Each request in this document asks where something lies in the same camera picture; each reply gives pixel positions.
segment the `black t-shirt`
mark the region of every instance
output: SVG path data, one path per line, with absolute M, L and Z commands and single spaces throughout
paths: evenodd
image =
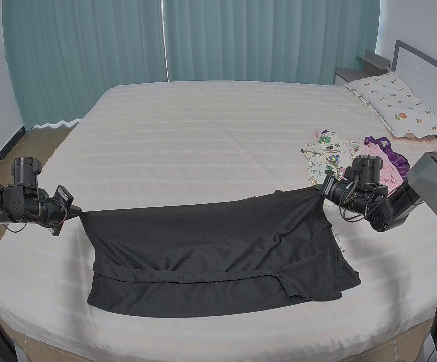
M 203 317 L 342 297 L 360 284 L 314 188 L 240 201 L 84 212 L 96 255 L 88 304 Z

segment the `purple satin cloth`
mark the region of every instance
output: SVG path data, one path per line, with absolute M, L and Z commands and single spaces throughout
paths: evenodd
M 381 137 L 377 140 L 374 137 L 366 137 L 364 139 L 365 145 L 367 145 L 370 142 L 378 145 L 381 148 L 381 150 L 387 154 L 389 160 L 391 161 L 393 166 L 395 166 L 396 169 L 398 169 L 398 173 L 400 174 L 401 178 L 404 181 L 406 179 L 406 173 L 408 173 L 410 170 L 410 164 L 408 163 L 408 160 L 405 157 L 403 157 L 401 154 L 393 151 L 393 149 L 391 148 L 391 142 L 386 137 Z

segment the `pillowcase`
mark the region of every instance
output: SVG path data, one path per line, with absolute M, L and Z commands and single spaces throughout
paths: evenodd
M 351 81 L 345 85 L 395 137 L 437 135 L 437 115 L 394 72 Z

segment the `headboard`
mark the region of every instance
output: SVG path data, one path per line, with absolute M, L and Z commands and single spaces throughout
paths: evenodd
M 437 114 L 437 60 L 397 40 L 391 69 Z

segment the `brown floor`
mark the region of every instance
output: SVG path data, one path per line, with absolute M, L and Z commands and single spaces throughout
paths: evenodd
M 11 150 L 7 157 L 0 162 L 0 183 L 10 183 L 10 165 L 13 160 L 19 156 L 28 155 L 36 157 L 42 162 L 42 164 L 45 164 L 70 131 L 71 129 L 61 126 L 57 129 L 35 129 L 28 132 Z M 0 239 L 4 235 L 4 231 L 5 228 L 0 225 Z M 45 345 L 24 334 L 17 333 L 10 329 L 4 322 L 2 323 L 8 334 L 10 334 L 10 336 L 13 337 L 23 349 L 25 349 L 26 353 L 34 362 L 88 361 L 86 358 L 72 355 L 66 351 Z M 412 362 L 417 356 L 420 344 L 430 325 L 431 321 L 422 323 L 408 331 L 394 336 L 378 347 L 374 347 L 359 355 L 351 356 L 343 361 L 394 362 L 399 359 L 406 362 Z

